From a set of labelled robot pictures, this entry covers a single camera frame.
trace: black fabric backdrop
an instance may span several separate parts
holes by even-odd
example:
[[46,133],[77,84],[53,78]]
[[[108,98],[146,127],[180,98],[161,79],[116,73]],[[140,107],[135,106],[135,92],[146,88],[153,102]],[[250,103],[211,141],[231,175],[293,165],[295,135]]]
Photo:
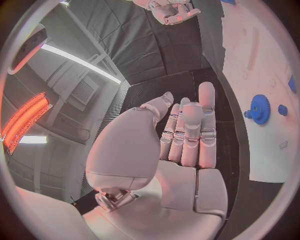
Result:
[[72,0],[69,9],[130,85],[201,68],[196,17],[162,25],[151,11],[126,0]]

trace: blue gear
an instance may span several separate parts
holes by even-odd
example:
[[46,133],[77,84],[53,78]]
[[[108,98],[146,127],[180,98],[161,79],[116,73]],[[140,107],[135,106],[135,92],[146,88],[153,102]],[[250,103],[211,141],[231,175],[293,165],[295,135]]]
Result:
[[262,94],[253,97],[250,110],[253,121],[259,125],[265,124],[271,115],[269,100]]

